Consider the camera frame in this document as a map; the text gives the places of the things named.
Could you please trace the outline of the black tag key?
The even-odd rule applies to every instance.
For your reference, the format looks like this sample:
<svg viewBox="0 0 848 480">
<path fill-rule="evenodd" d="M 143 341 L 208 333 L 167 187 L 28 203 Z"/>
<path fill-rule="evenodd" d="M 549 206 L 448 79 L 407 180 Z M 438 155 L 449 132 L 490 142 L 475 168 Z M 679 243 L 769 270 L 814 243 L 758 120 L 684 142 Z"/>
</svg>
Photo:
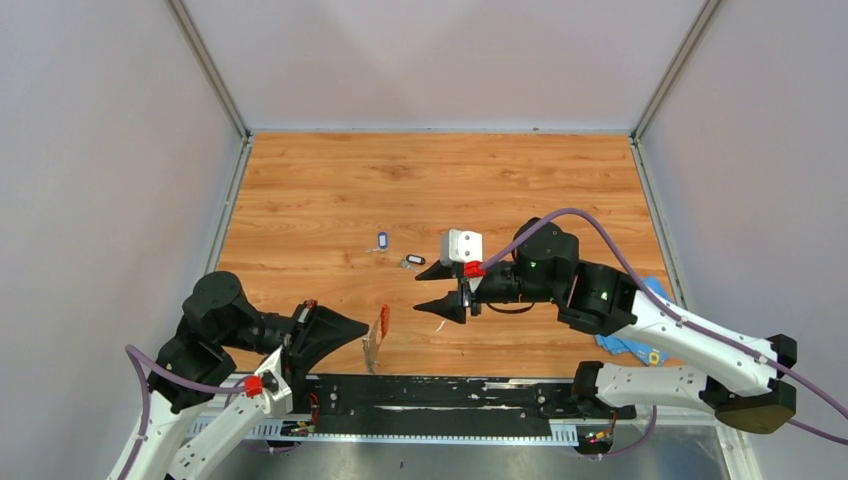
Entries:
<svg viewBox="0 0 848 480">
<path fill-rule="evenodd" d="M 426 263 L 427 260 L 420 255 L 407 254 L 400 260 L 399 266 L 401 268 L 418 273 L 420 271 L 420 268 Z"/>
</svg>

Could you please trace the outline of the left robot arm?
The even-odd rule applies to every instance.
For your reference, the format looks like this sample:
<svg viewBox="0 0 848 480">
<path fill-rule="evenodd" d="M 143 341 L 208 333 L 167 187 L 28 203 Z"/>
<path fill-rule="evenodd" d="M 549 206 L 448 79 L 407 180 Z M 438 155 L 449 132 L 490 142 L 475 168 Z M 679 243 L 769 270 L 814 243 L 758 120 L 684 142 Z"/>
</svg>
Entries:
<svg viewBox="0 0 848 480">
<path fill-rule="evenodd" d="M 208 478 L 264 420 L 303 405 L 315 416 L 319 401 L 307 390 L 307 374 L 369 330 L 315 300 L 289 316 L 261 312 L 236 274 L 204 275 L 156 357 L 125 348 L 141 412 L 110 478 Z"/>
</svg>

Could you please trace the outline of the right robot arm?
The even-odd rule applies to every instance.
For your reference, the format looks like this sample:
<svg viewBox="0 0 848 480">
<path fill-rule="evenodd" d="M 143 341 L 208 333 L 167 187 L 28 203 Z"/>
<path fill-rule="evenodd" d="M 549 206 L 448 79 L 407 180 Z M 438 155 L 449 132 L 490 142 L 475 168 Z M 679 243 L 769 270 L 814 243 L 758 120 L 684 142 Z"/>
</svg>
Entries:
<svg viewBox="0 0 848 480">
<path fill-rule="evenodd" d="M 576 236 L 538 218 L 516 232 L 505 259 L 485 264 L 482 248 L 477 232 L 445 233 L 438 261 L 419 279 L 453 279 L 457 286 L 419 310 L 462 324 L 484 305 L 506 304 L 521 313 L 549 303 L 573 330 L 633 340 L 679 360 L 676 367 L 580 363 L 567 394 L 568 406 L 580 415 L 677 407 L 754 434 L 772 433 L 795 416 L 797 392 L 783 379 L 797 359 L 794 339 L 752 337 L 716 325 L 617 268 L 582 260 Z"/>
</svg>

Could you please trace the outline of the red handled metal key holder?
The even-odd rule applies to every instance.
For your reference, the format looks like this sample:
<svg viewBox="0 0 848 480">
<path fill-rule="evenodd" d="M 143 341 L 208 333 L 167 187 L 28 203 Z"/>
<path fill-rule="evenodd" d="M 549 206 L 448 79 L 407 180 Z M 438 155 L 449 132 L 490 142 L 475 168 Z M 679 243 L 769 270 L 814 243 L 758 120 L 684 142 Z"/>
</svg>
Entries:
<svg viewBox="0 0 848 480">
<path fill-rule="evenodd" d="M 388 334 L 390 314 L 390 306 L 383 304 L 377 320 L 371 325 L 367 335 L 362 339 L 364 364 L 369 374 L 376 373 L 379 350 Z"/>
</svg>

